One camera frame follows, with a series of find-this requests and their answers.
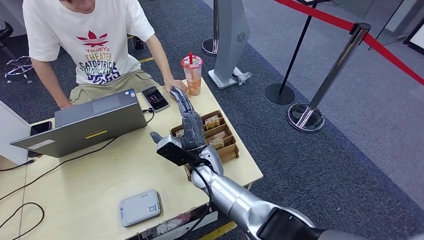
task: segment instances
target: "power cord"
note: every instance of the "power cord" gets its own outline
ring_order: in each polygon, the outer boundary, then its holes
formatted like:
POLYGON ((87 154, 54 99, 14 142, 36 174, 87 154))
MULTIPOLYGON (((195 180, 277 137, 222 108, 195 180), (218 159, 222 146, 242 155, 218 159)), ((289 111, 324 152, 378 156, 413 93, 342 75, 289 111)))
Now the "power cord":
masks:
POLYGON ((144 109, 142 112, 143 112, 143 113, 147 113, 147 112, 149 112, 149 113, 153 114, 153 115, 151 116, 151 118, 150 118, 148 121, 146 121, 146 123, 147 123, 147 124, 148 124, 151 120, 153 120, 153 118, 155 117, 155 111, 153 110, 153 108, 144 109))
MULTIPOLYGON (((90 155, 90 154, 93 154, 93 153, 96 153, 96 152, 99 152, 99 151, 101 151, 102 149, 104 149, 104 148, 106 148, 106 146, 108 146, 109 144, 111 144, 113 141, 115 141, 117 138, 119 138, 119 136, 117 136, 117 137, 115 137, 114 139, 112 139, 111 141, 109 141, 108 143, 106 143, 104 146, 102 146, 101 148, 99 148, 99 149, 97 149, 97 150, 94 150, 94 151, 91 151, 91 152, 88 152, 88 153, 85 153, 85 154, 83 154, 83 155, 81 155, 81 156, 77 156, 77 157, 74 157, 74 158, 71 158, 71 159, 69 159, 69 160, 66 160, 66 161, 64 161, 64 162, 61 162, 60 164, 58 164, 57 166, 55 166, 54 168, 52 168, 51 170, 49 170, 49 171, 47 171, 47 172, 45 172, 45 173, 43 173, 41 176, 39 176, 39 177, 37 177, 36 179, 34 179, 33 181, 31 181, 30 183, 28 183, 28 184, 25 184, 24 186, 21 186, 20 188, 18 188, 18 189, 16 189, 16 190, 14 190, 14 191, 12 191, 12 192, 10 192, 9 194, 7 194, 7 195, 5 195, 5 196, 3 196, 2 198, 0 198, 0 202, 3 200, 3 199, 5 199, 5 198, 7 198, 7 197, 9 197, 10 195, 12 195, 12 194, 14 194, 14 193, 16 193, 17 191, 19 191, 19 190, 21 190, 21 189, 23 189, 23 188, 26 188, 26 187, 28 187, 28 186, 30 186, 31 184, 33 184, 33 183, 35 183, 36 181, 38 181, 39 179, 41 179, 42 177, 44 177, 44 176, 46 176, 47 174, 49 174, 49 173, 51 173, 51 172, 53 172, 55 169, 57 169, 58 167, 60 167, 61 165, 63 165, 63 164, 65 164, 65 163, 68 163, 68 162, 70 162, 70 161, 73 161, 73 160, 76 160, 76 159, 79 159, 79 158, 82 158, 82 157, 85 157, 85 156, 87 156, 87 155, 90 155)), ((19 167, 22 167, 22 166, 24 166, 24 165, 28 165, 29 164, 29 162, 30 161, 28 161, 26 164, 22 164, 22 165, 19 165, 19 166, 16 166, 16 167, 13 167, 13 168, 10 168, 10 169, 5 169, 5 171, 8 171, 8 170, 12 170, 12 169, 16 169, 16 168, 19 168, 19 167)), ((21 205, 20 207, 18 207, 18 209, 16 209, 16 211, 14 211, 14 213, 8 218, 8 219, 6 219, 6 221, 4 221, 1 225, 0 225, 0 229, 11 219, 11 218, 13 218, 13 216, 20 210, 20 209, 22 209, 25 205, 36 205, 38 208, 40 208, 40 210, 41 210, 41 219, 40 219, 40 221, 35 225, 35 226, 33 226, 30 230, 28 230, 28 231, 26 231, 26 232, 24 232, 23 234, 21 234, 21 235, 19 235, 18 237, 15 237, 15 238, 13 238, 12 240, 17 240, 17 239, 19 239, 20 237, 22 237, 22 236, 24 236, 25 234, 27 234, 27 233, 29 233, 29 232, 31 232, 32 230, 34 230, 36 227, 38 227, 38 225, 40 225, 41 224, 41 222, 43 221, 43 219, 44 219, 44 217, 45 217, 45 212, 44 212, 44 209, 43 209, 43 207, 41 207, 39 204, 37 204, 37 203, 35 203, 35 202, 27 202, 27 203, 24 203, 23 205, 21 205)))
POLYGON ((201 217, 199 218, 199 220, 197 220, 197 222, 187 231, 185 232, 182 236, 179 237, 179 239, 183 239, 185 237, 187 237, 187 235, 193 231, 193 229, 195 229, 200 222, 206 217, 206 215, 209 212, 209 208, 212 205, 212 189, 211 186, 209 186, 208 182, 205 180, 205 178, 200 174, 199 170, 197 170, 197 168, 193 165, 192 162, 189 162, 188 164, 190 164, 190 167, 197 173, 197 175, 199 175, 199 177, 201 178, 201 180, 204 182, 204 185, 206 186, 207 189, 207 195, 209 197, 209 203, 206 206, 206 209, 204 210, 204 212, 202 213, 201 217))
POLYGON ((18 207, 17 209, 16 209, 16 211, 14 211, 14 213, 8 218, 8 219, 6 219, 6 221, 4 221, 1 225, 0 225, 0 229, 3 227, 3 225, 5 225, 11 218, 13 218, 13 216, 19 211, 19 209, 21 209, 21 208, 23 208, 25 205, 30 205, 30 204, 32 204, 32 205, 35 205, 35 206, 37 206, 40 210, 41 210, 41 219, 38 221, 38 223, 35 225, 35 226, 33 226, 30 230, 28 230, 28 231, 26 231, 26 232, 24 232, 24 233, 22 233, 21 235, 19 235, 19 236, 17 236, 17 237, 15 237, 15 238, 13 238, 12 240, 16 240, 16 239, 19 239, 20 237, 22 237, 22 236, 24 236, 25 234, 27 234, 27 233, 29 233, 29 232, 31 232, 32 230, 34 230, 36 227, 38 227, 38 225, 40 225, 41 224, 41 222, 44 220, 44 216, 45 216, 45 212, 44 212, 44 209, 40 206, 40 205, 38 205, 37 203, 35 203, 35 202, 27 202, 27 203, 25 203, 25 204, 23 204, 23 205, 21 205, 20 207, 18 207))
POLYGON ((73 161, 73 160, 75 160, 75 159, 79 159, 79 158, 85 157, 85 156, 87 156, 87 155, 90 155, 90 154, 96 153, 96 152, 98 152, 98 151, 101 151, 102 149, 106 148, 106 146, 107 146, 107 145, 109 145, 109 144, 111 144, 113 141, 115 141, 117 138, 119 138, 119 137, 118 137, 118 136, 117 136, 117 137, 115 137, 114 139, 112 139, 111 141, 109 141, 108 143, 106 143, 104 146, 102 146, 101 148, 99 148, 99 149, 97 149, 97 150, 94 150, 94 151, 91 151, 91 152, 85 153, 85 154, 83 154, 83 155, 81 155, 81 156, 77 156, 77 157, 71 158, 71 159, 66 160, 66 161, 64 161, 64 162, 61 162, 60 164, 58 164, 57 166, 55 166, 55 167, 54 167, 54 168, 52 168, 51 170, 49 170, 49 171, 47 171, 47 172, 43 173, 41 176, 37 177, 36 179, 34 179, 33 181, 31 181, 30 183, 28 183, 28 184, 25 184, 25 185, 21 186, 20 188, 18 188, 18 189, 16 189, 16 190, 14 190, 14 191, 12 191, 12 192, 10 192, 10 193, 9 193, 9 194, 7 194, 6 196, 3 196, 2 198, 0 198, 0 202, 1 202, 3 199, 5 199, 5 198, 9 197, 10 195, 12 195, 12 194, 16 193, 17 191, 19 191, 19 190, 21 190, 21 189, 23 189, 23 188, 26 188, 26 187, 30 186, 31 184, 35 183, 36 181, 38 181, 38 180, 39 180, 39 179, 41 179, 42 177, 44 177, 44 176, 46 176, 47 174, 49 174, 49 173, 53 172, 55 169, 57 169, 57 168, 58 168, 58 167, 60 167, 61 165, 65 164, 65 163, 68 163, 68 162, 70 162, 70 161, 73 161))
POLYGON ((0 169, 0 172, 6 172, 6 171, 13 170, 13 169, 18 169, 18 168, 23 167, 25 165, 32 164, 33 162, 35 162, 35 160, 34 159, 31 159, 31 160, 29 160, 29 161, 27 161, 27 162, 25 162, 25 163, 23 163, 23 164, 21 164, 19 166, 15 166, 15 167, 8 168, 8 169, 0 169))

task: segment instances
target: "red barrier rope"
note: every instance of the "red barrier rope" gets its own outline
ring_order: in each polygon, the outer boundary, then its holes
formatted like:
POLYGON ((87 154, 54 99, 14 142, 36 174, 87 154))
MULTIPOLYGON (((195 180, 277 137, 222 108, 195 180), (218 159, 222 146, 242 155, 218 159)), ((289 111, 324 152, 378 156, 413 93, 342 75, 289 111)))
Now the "red barrier rope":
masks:
MULTIPOLYGON (((351 31, 354 24, 350 21, 346 21, 339 17, 330 15, 320 10, 313 9, 306 5, 303 5, 294 0, 275 0, 276 2, 285 5, 291 9, 299 11, 301 13, 307 14, 314 18, 317 18, 321 21, 339 27, 341 29, 351 31)), ((400 70, 404 71, 406 74, 411 76, 420 84, 424 85, 424 79, 422 79, 418 74, 416 74, 412 69, 410 69, 405 63, 403 63, 399 58, 397 58, 393 53, 391 53, 387 48, 385 48, 381 43, 379 43, 374 37, 370 34, 366 34, 364 37, 364 42, 366 42, 370 47, 372 47, 377 53, 382 55, 384 58, 389 60, 392 64, 398 67, 400 70)))

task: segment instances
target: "robotic arm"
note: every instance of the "robotic arm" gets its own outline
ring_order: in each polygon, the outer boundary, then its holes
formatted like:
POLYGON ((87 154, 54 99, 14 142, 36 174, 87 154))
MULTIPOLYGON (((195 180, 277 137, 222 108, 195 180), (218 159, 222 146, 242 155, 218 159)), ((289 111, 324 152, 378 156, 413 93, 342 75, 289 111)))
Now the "robotic arm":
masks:
POLYGON ((366 240, 349 233, 315 228, 309 218, 297 210, 275 205, 253 195, 224 176, 224 168, 215 148, 207 145, 200 116, 187 95, 173 88, 182 117, 184 135, 161 137, 151 132, 157 153, 178 166, 190 164, 197 171, 191 182, 208 194, 212 201, 252 240, 366 240))

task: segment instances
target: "wooden table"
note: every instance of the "wooden table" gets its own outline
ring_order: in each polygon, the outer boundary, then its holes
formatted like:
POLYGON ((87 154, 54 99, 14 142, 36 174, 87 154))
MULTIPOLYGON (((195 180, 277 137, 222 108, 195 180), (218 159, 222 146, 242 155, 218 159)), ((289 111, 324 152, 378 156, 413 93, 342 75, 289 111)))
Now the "wooden table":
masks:
MULTIPOLYGON (((40 204, 45 209, 45 218, 21 240, 125 240, 208 202, 208 196, 187 180, 182 167, 156 153, 157 146, 149 133, 156 131, 164 136, 182 122, 175 101, 163 87, 159 90, 170 107, 156 113, 147 127, 120 136, 99 152, 65 163, 25 189, 24 202, 40 204), (150 189, 160 194, 161 215, 122 227, 118 218, 119 201, 150 189)), ((140 94, 137 97, 142 109, 147 109, 143 97, 140 94)), ((190 96, 190 101, 200 115, 222 111, 204 81, 201 94, 190 96)), ((150 117, 150 113, 145 114, 147 120, 150 117)), ((240 149, 240 157, 224 164, 224 174, 246 186, 263 175, 233 126, 229 125, 240 149)), ((28 166, 26 182, 62 161, 99 149, 105 143, 60 159, 43 156, 28 166)), ((21 232, 30 229, 40 217, 39 209, 24 209, 21 232)))
MULTIPOLYGON (((9 169, 16 164, 0 156, 0 169, 9 169)), ((0 172, 0 198, 10 192, 22 187, 25 184, 26 167, 10 171, 0 172)), ((11 196, 0 201, 0 224, 9 218, 18 209, 24 200, 24 190, 20 190, 11 196)), ((36 206, 25 206, 26 208, 36 208, 36 206)), ((0 228, 0 239, 11 240, 19 236, 21 227, 22 210, 19 210, 15 216, 0 228)))

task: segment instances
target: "wooden tray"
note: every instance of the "wooden tray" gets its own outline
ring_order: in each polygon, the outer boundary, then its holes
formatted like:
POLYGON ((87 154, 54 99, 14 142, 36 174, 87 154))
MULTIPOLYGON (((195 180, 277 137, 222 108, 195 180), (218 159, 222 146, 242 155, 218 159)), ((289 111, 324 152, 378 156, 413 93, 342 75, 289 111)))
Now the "wooden tray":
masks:
MULTIPOLYGON (((236 139, 233 136, 233 133, 230 130, 230 127, 227 124, 226 119, 222 115, 221 111, 216 110, 201 117, 204 129, 204 137, 206 138, 206 143, 209 144, 211 140, 223 137, 224 138, 224 148, 217 150, 219 157, 221 158, 222 163, 226 163, 234 158, 239 158, 239 148, 236 144, 236 139), (211 118, 215 115, 219 116, 219 126, 212 128, 206 131, 205 120, 211 118)), ((176 137, 176 132, 183 129, 182 125, 176 126, 170 130, 172 136, 176 137)), ((188 164, 184 166, 185 172, 187 173, 188 180, 190 181, 190 167, 188 164)))

